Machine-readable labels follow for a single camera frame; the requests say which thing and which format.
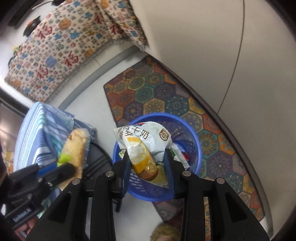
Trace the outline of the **yellow bread wrapper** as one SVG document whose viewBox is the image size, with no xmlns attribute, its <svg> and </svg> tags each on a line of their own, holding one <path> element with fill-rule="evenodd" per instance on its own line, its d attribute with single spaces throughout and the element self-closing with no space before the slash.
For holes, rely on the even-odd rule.
<svg viewBox="0 0 296 241">
<path fill-rule="evenodd" d="M 74 178 L 82 178 L 86 144 L 89 137 L 90 134 L 86 128 L 76 128 L 68 136 L 61 151 L 57 166 L 60 167 L 65 163 L 70 163 L 75 167 L 75 174 L 74 177 L 58 185 L 61 191 L 63 191 Z"/>
</svg>

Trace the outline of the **white yellow snack bag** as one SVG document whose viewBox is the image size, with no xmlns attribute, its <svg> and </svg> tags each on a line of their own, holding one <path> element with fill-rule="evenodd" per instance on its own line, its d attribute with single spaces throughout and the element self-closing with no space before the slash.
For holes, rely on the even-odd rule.
<svg viewBox="0 0 296 241">
<path fill-rule="evenodd" d="M 119 156 L 128 154 L 133 173 L 145 182 L 168 188 L 163 163 L 165 150 L 173 145 L 168 130 L 155 121 L 146 121 L 113 131 L 120 148 Z"/>
</svg>

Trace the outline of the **white kitchen cabinet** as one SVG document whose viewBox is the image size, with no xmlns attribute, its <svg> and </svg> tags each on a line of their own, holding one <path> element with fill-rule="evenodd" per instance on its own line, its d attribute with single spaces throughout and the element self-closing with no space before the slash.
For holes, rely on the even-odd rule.
<svg viewBox="0 0 296 241">
<path fill-rule="evenodd" d="M 132 1 L 147 52 L 218 114 L 262 184 L 275 236 L 295 207 L 295 36 L 269 1 Z"/>
</svg>

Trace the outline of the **blue striped tablecloth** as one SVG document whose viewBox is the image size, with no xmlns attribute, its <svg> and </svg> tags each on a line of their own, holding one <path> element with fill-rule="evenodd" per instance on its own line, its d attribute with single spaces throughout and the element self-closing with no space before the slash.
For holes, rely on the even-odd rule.
<svg viewBox="0 0 296 241">
<path fill-rule="evenodd" d="M 90 136 L 86 142 L 87 158 L 90 142 L 96 139 L 97 130 L 75 119 L 75 116 L 51 105 L 36 102 L 23 119 L 16 139 L 13 171 L 33 164 L 47 166 L 56 163 L 70 133 L 85 128 Z"/>
</svg>

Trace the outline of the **blue plastic waste basket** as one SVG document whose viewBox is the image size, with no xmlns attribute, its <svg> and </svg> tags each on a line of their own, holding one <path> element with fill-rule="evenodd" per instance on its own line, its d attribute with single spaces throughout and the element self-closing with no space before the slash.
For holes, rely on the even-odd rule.
<svg viewBox="0 0 296 241">
<path fill-rule="evenodd" d="M 195 131 L 181 118 L 168 113 L 150 113 L 129 124 L 115 128 L 116 144 L 113 161 L 123 159 L 127 140 L 135 139 L 146 147 L 158 174 L 153 180 L 144 180 L 135 170 L 125 175 L 125 192 L 145 201 L 158 202 L 173 199 L 177 182 L 173 178 L 173 165 L 169 156 L 184 170 L 197 174 L 201 168 L 202 150 Z"/>
</svg>

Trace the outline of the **colourful hexagon floor mat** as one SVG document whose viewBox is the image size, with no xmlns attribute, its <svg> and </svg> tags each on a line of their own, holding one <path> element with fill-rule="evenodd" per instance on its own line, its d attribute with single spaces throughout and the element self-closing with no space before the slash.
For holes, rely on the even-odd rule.
<svg viewBox="0 0 296 241">
<path fill-rule="evenodd" d="M 201 178 L 227 180 L 258 220 L 265 216 L 240 153 L 189 90 L 153 57 L 144 57 L 104 85 L 117 126 L 149 113 L 173 114 L 191 126 L 202 148 Z"/>
</svg>

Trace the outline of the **patterned fu cloth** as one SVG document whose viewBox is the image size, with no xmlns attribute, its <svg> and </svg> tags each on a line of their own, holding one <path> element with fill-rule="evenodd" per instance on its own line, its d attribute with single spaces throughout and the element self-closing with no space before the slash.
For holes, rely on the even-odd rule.
<svg viewBox="0 0 296 241">
<path fill-rule="evenodd" d="M 129 1 L 64 1 L 20 46 L 5 82 L 46 102 L 92 58 L 113 44 L 147 39 Z"/>
</svg>

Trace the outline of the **black clay pot orange lid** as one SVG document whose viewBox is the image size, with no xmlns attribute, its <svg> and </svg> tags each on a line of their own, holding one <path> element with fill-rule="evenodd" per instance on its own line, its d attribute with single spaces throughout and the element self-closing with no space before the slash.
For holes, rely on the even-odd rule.
<svg viewBox="0 0 296 241">
<path fill-rule="evenodd" d="M 26 37 L 29 37 L 29 35 L 33 32 L 33 30 L 41 23 L 41 20 L 39 18 L 35 18 L 31 22 L 27 24 L 27 27 L 23 31 L 23 35 Z"/>
</svg>

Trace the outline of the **black wok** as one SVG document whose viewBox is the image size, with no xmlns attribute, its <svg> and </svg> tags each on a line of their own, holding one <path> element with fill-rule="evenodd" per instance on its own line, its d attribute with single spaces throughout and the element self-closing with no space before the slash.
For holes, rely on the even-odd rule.
<svg viewBox="0 0 296 241">
<path fill-rule="evenodd" d="M 64 1 L 65 1 L 65 0 L 46 1 L 46 2 L 43 2 L 43 3 L 40 3 L 40 4 L 36 5 L 36 6 L 34 6 L 34 7 L 32 8 L 32 10 L 37 9 L 37 8 L 39 8 L 39 7 L 42 7 L 42 6 L 46 5 L 46 4 L 51 4 L 52 6 L 59 6 L 59 5 L 62 4 Z"/>
</svg>

